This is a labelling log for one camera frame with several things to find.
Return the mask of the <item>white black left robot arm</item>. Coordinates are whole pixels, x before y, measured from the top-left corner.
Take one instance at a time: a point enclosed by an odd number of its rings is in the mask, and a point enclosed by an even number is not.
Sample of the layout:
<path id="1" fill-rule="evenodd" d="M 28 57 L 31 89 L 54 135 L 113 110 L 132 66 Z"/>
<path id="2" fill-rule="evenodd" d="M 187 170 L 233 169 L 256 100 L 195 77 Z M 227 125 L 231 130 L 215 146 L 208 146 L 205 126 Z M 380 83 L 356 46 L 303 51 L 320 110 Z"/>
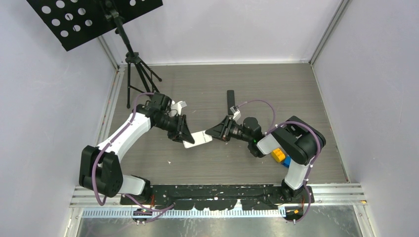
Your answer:
<path id="1" fill-rule="evenodd" d="M 146 92 L 145 95 L 149 100 L 136 104 L 128 119 L 110 137 L 82 150 L 79 185 L 92 190 L 99 203 L 103 203 L 100 195 L 110 198 L 117 194 L 130 194 L 139 204 L 151 200 L 147 180 L 124 175 L 121 161 L 133 144 L 152 128 L 167 131 L 168 138 L 174 142 L 195 143 L 186 115 L 181 112 L 186 102 L 174 102 L 157 92 Z"/>

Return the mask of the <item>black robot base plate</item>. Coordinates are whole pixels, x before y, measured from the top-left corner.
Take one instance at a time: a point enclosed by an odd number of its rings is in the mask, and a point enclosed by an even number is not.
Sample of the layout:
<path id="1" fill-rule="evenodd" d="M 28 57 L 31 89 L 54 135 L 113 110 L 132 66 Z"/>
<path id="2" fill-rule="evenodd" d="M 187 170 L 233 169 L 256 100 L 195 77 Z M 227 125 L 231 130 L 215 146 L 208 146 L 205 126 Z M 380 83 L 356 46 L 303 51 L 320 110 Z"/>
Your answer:
<path id="1" fill-rule="evenodd" d="M 244 211 L 273 210 L 282 204 L 301 205 L 314 203 L 308 193 L 312 188 L 300 188 L 293 198 L 286 198 L 281 186 L 273 184 L 257 185 L 152 185 L 144 194 L 131 200 L 122 197 L 122 205 L 142 205 L 153 203 L 157 209 L 174 206 L 175 210 L 223 211 L 241 206 Z"/>

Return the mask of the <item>white air conditioner remote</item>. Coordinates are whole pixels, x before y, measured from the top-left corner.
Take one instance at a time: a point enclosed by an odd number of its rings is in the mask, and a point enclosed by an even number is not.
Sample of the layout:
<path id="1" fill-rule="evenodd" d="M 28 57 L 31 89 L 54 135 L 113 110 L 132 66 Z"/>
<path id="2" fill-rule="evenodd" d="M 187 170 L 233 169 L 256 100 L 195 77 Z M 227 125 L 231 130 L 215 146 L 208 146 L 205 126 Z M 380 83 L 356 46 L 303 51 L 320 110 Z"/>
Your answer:
<path id="1" fill-rule="evenodd" d="M 206 134 L 205 130 L 199 131 L 199 132 L 194 132 L 191 135 L 192 135 L 195 142 L 192 144 L 192 143 L 189 143 L 187 141 L 183 141 L 184 148 L 186 148 L 186 149 L 193 148 L 193 147 L 196 147 L 196 146 L 199 146 L 199 145 L 203 145 L 203 144 L 206 144 L 206 143 L 209 143 L 209 142 L 212 141 L 212 136 Z"/>

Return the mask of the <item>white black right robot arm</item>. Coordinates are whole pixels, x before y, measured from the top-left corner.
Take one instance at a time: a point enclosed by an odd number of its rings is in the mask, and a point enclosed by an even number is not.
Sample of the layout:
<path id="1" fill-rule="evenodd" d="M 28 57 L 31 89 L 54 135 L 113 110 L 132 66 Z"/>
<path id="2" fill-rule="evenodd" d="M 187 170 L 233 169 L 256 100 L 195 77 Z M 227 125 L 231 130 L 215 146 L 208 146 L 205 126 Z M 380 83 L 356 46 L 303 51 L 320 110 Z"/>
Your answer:
<path id="1" fill-rule="evenodd" d="M 248 143 L 250 153 L 258 158 L 280 149 L 291 161 L 282 181 L 282 196 L 287 202 L 296 202 L 302 195 L 301 187 L 307 182 L 312 162 L 326 145 L 324 135 L 296 116 L 263 133 L 258 120 L 247 117 L 242 124 L 226 116 L 205 134 L 221 141 L 232 138 Z"/>

